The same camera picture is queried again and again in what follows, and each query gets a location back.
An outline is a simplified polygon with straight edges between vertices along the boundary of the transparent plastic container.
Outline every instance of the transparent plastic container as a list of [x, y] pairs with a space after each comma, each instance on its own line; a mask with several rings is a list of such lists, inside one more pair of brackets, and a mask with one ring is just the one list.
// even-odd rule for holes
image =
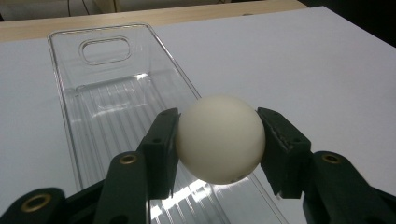
[[[136, 150], [161, 111], [183, 113], [200, 97], [144, 23], [52, 33], [49, 48], [79, 189]], [[174, 196], [150, 205], [152, 223], [287, 223], [255, 175], [210, 185], [181, 162]]]

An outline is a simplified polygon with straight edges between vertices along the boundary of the ping pong ball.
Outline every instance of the ping pong ball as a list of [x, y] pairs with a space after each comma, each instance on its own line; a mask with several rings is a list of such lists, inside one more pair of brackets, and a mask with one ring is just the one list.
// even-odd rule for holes
[[177, 155], [193, 175], [208, 183], [243, 179], [262, 160], [264, 147], [259, 115], [237, 98], [205, 97], [180, 115]]

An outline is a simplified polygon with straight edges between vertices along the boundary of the wooden surface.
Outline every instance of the wooden surface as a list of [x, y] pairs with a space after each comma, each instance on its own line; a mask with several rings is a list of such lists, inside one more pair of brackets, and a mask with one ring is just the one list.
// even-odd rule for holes
[[43, 38], [56, 30], [75, 29], [131, 22], [146, 22], [152, 26], [185, 21], [262, 14], [305, 8], [297, 0], [266, 0], [257, 2], [217, 4], [197, 7], [175, 7], [134, 12], [121, 12], [71, 18], [0, 22], [0, 42]]

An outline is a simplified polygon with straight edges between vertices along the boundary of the white table surface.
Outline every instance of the white table surface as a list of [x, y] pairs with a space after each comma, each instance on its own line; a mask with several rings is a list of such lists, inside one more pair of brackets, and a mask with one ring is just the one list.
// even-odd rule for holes
[[[396, 49], [317, 7], [155, 27], [202, 96], [274, 109], [396, 195]], [[0, 44], [0, 213], [22, 194], [76, 192], [46, 39]], [[271, 192], [260, 169], [255, 171]], [[274, 201], [304, 223], [301, 200]]]

